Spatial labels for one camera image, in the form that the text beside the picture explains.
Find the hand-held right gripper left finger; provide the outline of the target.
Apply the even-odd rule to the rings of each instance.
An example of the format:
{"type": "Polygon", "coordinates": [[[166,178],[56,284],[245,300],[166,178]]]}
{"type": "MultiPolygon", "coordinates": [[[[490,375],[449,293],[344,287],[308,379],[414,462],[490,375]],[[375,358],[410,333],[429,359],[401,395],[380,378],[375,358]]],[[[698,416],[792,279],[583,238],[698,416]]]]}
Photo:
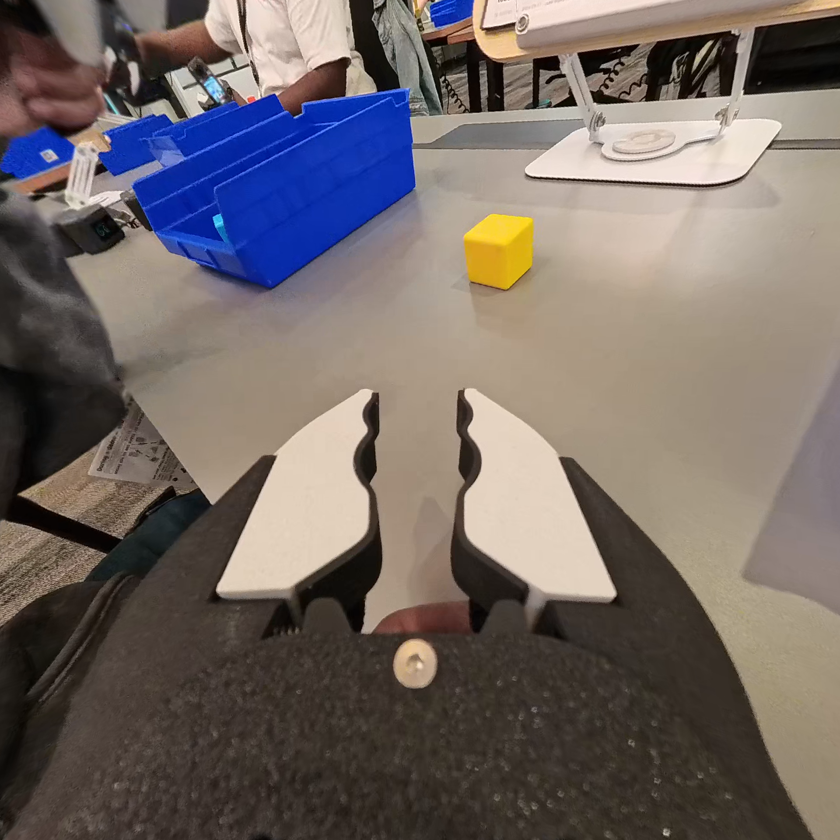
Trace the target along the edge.
{"type": "Polygon", "coordinates": [[[362,388],[274,454],[216,595],[226,601],[363,602],[382,569],[372,480],[379,394],[362,388]]]}

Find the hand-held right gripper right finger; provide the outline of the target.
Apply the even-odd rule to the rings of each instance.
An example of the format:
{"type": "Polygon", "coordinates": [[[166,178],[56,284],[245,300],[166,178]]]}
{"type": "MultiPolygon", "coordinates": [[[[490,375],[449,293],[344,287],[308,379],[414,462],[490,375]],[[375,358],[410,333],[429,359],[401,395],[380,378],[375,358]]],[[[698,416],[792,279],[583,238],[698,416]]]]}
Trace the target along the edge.
{"type": "Polygon", "coordinates": [[[561,457],[475,388],[458,393],[451,569],[476,604],[608,604],[616,587],[561,457]]]}

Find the yellow cube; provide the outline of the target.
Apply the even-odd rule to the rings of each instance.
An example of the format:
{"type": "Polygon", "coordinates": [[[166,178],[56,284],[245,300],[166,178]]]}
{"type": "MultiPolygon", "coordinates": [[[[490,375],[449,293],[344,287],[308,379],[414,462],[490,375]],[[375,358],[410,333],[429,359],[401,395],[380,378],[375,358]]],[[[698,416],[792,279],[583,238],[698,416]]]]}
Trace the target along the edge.
{"type": "Polygon", "coordinates": [[[493,213],[464,235],[470,283],[507,291],[532,267],[534,222],[530,217],[493,213]]]}

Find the person's left forearm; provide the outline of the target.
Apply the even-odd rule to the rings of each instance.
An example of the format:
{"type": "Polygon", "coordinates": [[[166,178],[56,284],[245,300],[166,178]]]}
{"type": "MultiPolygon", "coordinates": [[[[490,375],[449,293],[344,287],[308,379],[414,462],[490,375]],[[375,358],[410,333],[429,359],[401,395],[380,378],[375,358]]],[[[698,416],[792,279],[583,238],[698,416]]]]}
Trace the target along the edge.
{"type": "Polygon", "coordinates": [[[55,233],[32,203],[2,189],[2,519],[19,493],[121,424],[118,370],[99,314],[55,233]]]}

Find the grey desk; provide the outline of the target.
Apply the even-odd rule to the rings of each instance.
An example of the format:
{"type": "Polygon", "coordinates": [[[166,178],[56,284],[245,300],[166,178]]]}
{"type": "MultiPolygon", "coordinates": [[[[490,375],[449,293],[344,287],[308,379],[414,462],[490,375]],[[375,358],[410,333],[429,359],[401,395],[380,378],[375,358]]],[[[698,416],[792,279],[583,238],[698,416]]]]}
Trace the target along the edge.
{"type": "Polygon", "coordinates": [[[135,230],[70,265],[124,381],[212,500],[363,387],[381,397],[384,565],[366,607],[456,598],[456,396],[475,387],[573,457],[667,555],[729,648],[815,838],[838,838],[838,616],[742,572],[838,363],[838,149],[765,152],[710,190],[536,181],[536,150],[432,149],[416,189],[277,289],[135,230]],[[509,290],[464,235],[534,222],[509,290]]]}

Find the person's left hand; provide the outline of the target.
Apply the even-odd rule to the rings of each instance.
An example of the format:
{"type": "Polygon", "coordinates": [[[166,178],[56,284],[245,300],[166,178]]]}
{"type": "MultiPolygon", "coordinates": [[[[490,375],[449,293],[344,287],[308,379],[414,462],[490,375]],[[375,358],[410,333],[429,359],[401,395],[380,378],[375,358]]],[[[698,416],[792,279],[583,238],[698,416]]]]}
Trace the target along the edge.
{"type": "Polygon", "coordinates": [[[56,38],[2,23],[2,138],[43,126],[85,130],[106,111],[100,81],[99,70],[75,61],[56,38]]]}

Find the person's blue jeans leg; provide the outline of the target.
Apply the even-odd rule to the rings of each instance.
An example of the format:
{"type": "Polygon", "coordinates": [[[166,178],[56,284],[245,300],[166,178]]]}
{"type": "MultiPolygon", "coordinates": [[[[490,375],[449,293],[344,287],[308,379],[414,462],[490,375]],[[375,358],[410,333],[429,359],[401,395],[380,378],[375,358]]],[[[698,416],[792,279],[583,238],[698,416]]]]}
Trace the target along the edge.
{"type": "Polygon", "coordinates": [[[125,574],[143,578],[211,503],[199,490],[170,488],[139,515],[119,544],[89,572],[84,582],[105,582],[125,574]]]}

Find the printed paper sheet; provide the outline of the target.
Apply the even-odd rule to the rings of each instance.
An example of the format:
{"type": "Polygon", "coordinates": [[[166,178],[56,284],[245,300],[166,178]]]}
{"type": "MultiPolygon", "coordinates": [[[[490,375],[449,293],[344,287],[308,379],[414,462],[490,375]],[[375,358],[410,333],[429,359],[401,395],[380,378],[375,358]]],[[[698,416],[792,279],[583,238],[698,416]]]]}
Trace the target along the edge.
{"type": "Polygon", "coordinates": [[[92,479],[184,492],[197,488],[174,451],[132,398],[128,400],[122,423],[97,447],[87,475],[92,479]]]}

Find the small black device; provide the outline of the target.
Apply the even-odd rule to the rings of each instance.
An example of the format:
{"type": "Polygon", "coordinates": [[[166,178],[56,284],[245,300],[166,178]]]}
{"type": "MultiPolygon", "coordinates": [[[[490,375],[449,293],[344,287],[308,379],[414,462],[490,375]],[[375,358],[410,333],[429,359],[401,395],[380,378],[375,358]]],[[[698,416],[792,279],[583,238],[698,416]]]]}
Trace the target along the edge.
{"type": "Polygon", "coordinates": [[[68,208],[51,223],[64,257],[98,255],[125,239],[119,223],[100,205],[68,208]]]}

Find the blue denim jacket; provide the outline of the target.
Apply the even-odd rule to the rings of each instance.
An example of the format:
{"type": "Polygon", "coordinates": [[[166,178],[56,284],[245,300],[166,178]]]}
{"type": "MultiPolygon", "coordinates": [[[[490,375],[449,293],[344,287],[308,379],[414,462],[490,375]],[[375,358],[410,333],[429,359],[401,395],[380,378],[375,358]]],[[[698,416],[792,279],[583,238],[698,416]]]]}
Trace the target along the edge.
{"type": "Polygon", "coordinates": [[[411,115],[442,115],[435,72],[411,3],[373,1],[372,22],[399,88],[408,90],[411,115]]]}

